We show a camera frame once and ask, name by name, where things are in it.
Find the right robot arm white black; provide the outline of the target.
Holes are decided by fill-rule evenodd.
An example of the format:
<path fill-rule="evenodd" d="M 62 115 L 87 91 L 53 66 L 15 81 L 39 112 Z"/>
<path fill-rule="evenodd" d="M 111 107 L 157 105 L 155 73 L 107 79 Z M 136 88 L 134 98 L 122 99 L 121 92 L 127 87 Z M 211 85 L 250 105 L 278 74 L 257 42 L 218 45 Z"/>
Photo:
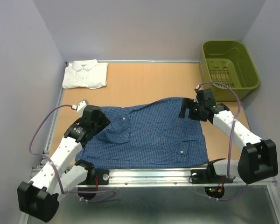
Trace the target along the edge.
<path fill-rule="evenodd" d="M 196 91 L 196 98 L 184 98 L 179 117 L 184 118 L 186 109 L 191 120 L 209 121 L 230 138 L 240 151 L 239 160 L 217 159 L 207 164 L 204 173 L 210 182 L 222 176 L 239 177 L 252 184 L 278 174 L 276 144 L 253 134 L 242 125 L 225 104 L 217 104 L 211 89 Z"/>

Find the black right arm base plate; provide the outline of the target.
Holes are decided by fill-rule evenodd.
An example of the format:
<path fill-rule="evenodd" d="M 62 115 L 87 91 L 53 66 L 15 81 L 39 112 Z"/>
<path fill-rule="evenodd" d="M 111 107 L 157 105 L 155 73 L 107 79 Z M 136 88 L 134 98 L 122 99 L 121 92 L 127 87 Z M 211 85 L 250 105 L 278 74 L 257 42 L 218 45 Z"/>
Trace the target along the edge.
<path fill-rule="evenodd" d="M 214 171 L 207 169 L 192 169 L 189 176 L 189 182 L 192 184 L 215 184 L 215 183 L 233 183 L 225 175 L 217 175 Z"/>

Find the blue checkered long sleeve shirt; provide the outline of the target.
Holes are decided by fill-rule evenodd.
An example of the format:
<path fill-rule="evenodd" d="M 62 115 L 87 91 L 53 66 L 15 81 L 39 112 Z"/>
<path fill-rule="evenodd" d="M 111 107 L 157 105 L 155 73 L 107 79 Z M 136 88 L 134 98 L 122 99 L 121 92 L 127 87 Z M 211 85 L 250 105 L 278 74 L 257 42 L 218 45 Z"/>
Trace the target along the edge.
<path fill-rule="evenodd" d="M 98 169 L 189 168 L 208 162 L 201 124 L 179 117 L 182 98 L 102 107 L 110 124 L 76 155 Z"/>

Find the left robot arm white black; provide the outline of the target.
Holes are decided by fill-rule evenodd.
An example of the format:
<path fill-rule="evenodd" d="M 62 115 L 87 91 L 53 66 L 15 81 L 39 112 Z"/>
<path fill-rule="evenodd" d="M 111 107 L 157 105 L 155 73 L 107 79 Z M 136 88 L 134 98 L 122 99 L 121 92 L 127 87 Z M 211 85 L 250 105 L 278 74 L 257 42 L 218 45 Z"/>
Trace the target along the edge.
<path fill-rule="evenodd" d="M 20 211 L 40 219 L 50 221 L 56 214 L 60 201 L 80 184 L 94 181 L 98 185 L 94 165 L 79 160 L 67 171 L 67 166 L 86 144 L 110 121 L 101 108 L 89 105 L 83 100 L 71 105 L 80 115 L 64 133 L 53 155 L 47 158 L 44 167 L 29 182 L 21 182 L 17 188 Z"/>

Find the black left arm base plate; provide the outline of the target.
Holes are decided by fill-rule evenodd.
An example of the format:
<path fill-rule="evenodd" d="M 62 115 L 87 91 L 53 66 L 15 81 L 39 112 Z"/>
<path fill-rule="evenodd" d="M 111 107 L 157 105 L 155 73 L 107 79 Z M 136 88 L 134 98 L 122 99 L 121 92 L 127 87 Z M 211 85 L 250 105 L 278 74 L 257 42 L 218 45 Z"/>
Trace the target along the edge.
<path fill-rule="evenodd" d="M 98 185 L 108 185 L 110 171 L 107 169 L 95 169 L 94 172 L 88 174 L 86 180 L 83 182 L 85 185 L 95 185 L 98 180 Z"/>

